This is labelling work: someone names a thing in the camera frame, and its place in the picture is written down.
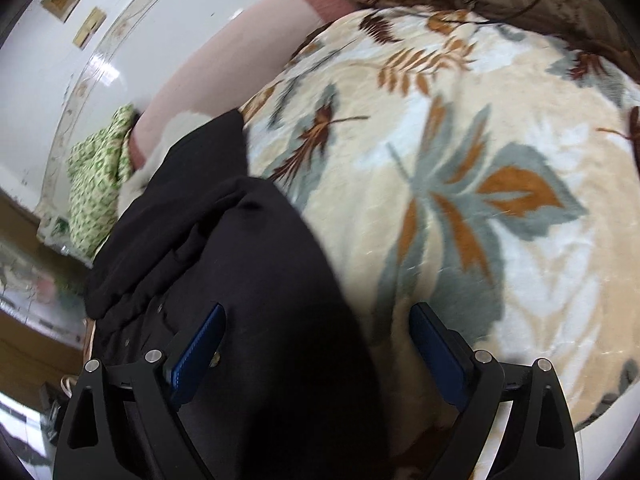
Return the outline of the pink bed headboard cushion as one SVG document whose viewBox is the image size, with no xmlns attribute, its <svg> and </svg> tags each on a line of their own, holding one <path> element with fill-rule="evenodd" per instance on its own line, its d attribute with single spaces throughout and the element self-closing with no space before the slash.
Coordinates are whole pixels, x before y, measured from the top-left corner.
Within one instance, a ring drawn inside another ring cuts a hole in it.
<svg viewBox="0 0 640 480">
<path fill-rule="evenodd" d="M 171 119 L 215 118 L 243 105 L 284 70 L 315 30 L 355 11 L 350 0 L 259 0 L 213 34 L 166 81 L 132 129 L 129 155 L 140 169 Z"/>
</svg>

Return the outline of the leaf pattern fleece blanket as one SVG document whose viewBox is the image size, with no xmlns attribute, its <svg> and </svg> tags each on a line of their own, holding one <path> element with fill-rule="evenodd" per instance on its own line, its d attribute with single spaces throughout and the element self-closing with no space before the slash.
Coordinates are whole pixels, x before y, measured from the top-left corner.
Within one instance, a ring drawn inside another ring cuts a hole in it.
<svg viewBox="0 0 640 480">
<path fill-rule="evenodd" d="M 639 379 L 639 87 L 461 12 L 358 12 L 242 109 L 250 172 L 316 234 L 367 337 L 399 479 L 454 412 L 408 334 L 431 305 L 501 361 L 549 359 L 576 429 Z"/>
</svg>

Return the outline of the green checkered folded quilt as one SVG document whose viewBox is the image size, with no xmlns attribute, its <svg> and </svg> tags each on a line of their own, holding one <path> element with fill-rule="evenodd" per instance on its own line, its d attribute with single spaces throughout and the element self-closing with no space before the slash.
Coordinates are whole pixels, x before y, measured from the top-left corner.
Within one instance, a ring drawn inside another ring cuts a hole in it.
<svg viewBox="0 0 640 480">
<path fill-rule="evenodd" d="M 134 172 L 128 141 L 136 120 L 131 104 L 119 107 L 106 127 L 75 144 L 68 156 L 70 240 L 89 260 L 110 235 L 120 188 Z"/>
</svg>

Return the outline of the dark navy hooded coat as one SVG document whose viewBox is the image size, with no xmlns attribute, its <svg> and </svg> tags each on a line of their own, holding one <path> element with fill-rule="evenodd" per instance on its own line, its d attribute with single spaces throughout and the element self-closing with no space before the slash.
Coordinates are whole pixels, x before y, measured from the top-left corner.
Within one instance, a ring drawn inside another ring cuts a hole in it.
<svg viewBox="0 0 640 480">
<path fill-rule="evenodd" d="M 378 372 L 326 256 L 247 173 L 237 110 L 166 155 L 94 259 L 85 304 L 108 365 L 166 347 L 205 309 L 228 325 L 180 412 L 217 479 L 386 479 Z"/>
</svg>

